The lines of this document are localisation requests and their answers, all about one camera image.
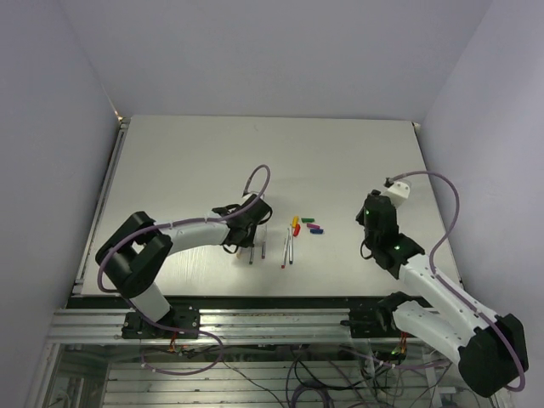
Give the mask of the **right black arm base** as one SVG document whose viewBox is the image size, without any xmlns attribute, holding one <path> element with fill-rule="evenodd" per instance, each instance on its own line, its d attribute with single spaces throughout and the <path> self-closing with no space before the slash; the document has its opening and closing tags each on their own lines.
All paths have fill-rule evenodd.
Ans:
<svg viewBox="0 0 544 408">
<path fill-rule="evenodd" d="M 347 327 L 353 339 L 356 338 L 398 338 L 401 331 L 391 326 L 385 328 L 373 309 L 351 309 L 348 317 L 340 321 Z"/>
</svg>

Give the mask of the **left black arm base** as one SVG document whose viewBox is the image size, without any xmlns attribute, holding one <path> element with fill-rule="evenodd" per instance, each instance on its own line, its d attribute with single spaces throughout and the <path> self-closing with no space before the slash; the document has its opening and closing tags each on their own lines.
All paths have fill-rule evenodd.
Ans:
<svg viewBox="0 0 544 408">
<path fill-rule="evenodd" d="M 138 311 L 130 312 L 125 316 L 122 339 L 197 339 L 200 317 L 195 309 L 171 309 L 158 322 L 154 322 Z"/>
</svg>

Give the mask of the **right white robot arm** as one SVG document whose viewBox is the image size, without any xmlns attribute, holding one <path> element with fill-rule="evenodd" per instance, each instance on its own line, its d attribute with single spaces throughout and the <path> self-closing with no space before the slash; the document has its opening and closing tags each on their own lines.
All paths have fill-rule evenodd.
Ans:
<svg viewBox="0 0 544 408">
<path fill-rule="evenodd" d="M 482 397 L 520 380 L 529 368 L 522 322 L 513 314 L 499 315 L 432 270 L 424 249 L 400 233 L 392 198 L 379 190 L 365 198 L 356 216 L 365 230 L 362 244 L 370 259 L 434 311 L 404 292 L 394 292 L 377 306 L 376 329 L 387 337 L 401 331 L 423 340 L 454 364 L 462 380 Z"/>
</svg>

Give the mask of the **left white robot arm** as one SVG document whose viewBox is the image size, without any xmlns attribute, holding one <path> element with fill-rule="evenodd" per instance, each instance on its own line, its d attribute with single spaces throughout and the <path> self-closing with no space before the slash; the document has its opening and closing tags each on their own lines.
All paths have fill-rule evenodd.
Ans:
<svg viewBox="0 0 544 408">
<path fill-rule="evenodd" d="M 171 224 L 157 224 L 146 212 L 135 212 L 98 250 L 95 260 L 117 292 L 144 315 L 145 330 L 165 337 L 173 329 L 173 308 L 155 279 L 166 259 L 197 247 L 253 247 L 258 227 L 272 214 L 272 207 L 255 194 L 245 195 L 240 205 L 215 207 L 206 218 Z"/>
</svg>

